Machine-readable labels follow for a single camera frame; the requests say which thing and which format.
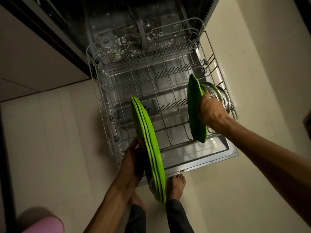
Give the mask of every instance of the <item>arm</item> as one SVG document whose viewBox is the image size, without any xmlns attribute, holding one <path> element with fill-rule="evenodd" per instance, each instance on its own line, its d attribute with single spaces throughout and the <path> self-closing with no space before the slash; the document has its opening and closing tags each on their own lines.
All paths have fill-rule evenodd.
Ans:
<svg viewBox="0 0 311 233">
<path fill-rule="evenodd" d="M 209 94 L 202 98 L 199 117 L 239 148 L 311 227 L 311 160 L 247 130 Z"/>
<path fill-rule="evenodd" d="M 135 138 L 125 151 L 120 171 L 84 233 L 115 231 L 126 204 L 144 172 L 137 159 L 137 156 L 144 150 L 144 144 L 140 143 L 135 149 L 137 144 L 138 140 Z"/>
</svg>

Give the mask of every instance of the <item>person's left hand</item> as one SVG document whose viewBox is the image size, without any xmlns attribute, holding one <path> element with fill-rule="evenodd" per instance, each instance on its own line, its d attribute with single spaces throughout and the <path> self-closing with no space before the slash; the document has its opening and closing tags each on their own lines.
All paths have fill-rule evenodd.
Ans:
<svg viewBox="0 0 311 233">
<path fill-rule="evenodd" d="M 140 155 L 145 151 L 145 143 L 143 140 L 134 138 L 129 147 L 124 152 L 124 156 L 121 162 L 120 174 L 129 178 L 129 181 L 136 188 L 142 179 L 144 169 L 142 166 L 142 159 Z"/>
</svg>

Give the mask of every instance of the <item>person's right arm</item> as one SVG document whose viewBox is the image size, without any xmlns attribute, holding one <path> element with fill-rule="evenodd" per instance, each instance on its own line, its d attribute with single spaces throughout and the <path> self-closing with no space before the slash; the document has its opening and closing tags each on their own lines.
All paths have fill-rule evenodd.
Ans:
<svg viewBox="0 0 311 233">
<path fill-rule="evenodd" d="M 311 160 L 247 130 L 209 94 L 202 98 L 199 117 L 239 148 L 311 227 Z"/>
</svg>

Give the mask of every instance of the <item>person's left arm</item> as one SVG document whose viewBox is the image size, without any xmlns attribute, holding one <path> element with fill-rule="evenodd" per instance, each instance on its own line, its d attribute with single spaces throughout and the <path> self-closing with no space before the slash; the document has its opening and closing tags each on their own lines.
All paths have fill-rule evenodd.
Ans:
<svg viewBox="0 0 311 233">
<path fill-rule="evenodd" d="M 143 168 L 138 156 L 144 150 L 144 143 L 135 138 L 124 153 L 120 171 L 108 189 L 103 202 L 84 233 L 114 232 L 126 204 L 143 175 Z"/>
</svg>

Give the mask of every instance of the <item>leg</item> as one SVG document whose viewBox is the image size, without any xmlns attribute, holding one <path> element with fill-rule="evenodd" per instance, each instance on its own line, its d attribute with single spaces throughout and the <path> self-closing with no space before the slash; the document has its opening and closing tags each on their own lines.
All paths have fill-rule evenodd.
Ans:
<svg viewBox="0 0 311 233">
<path fill-rule="evenodd" d="M 125 227 L 125 233 L 146 233 L 147 208 L 134 191 L 128 205 L 131 207 L 130 217 Z"/>
<path fill-rule="evenodd" d="M 194 233 L 186 212 L 179 202 L 183 194 L 186 179 L 182 174 L 170 177 L 166 190 L 166 215 L 171 233 Z"/>
</svg>

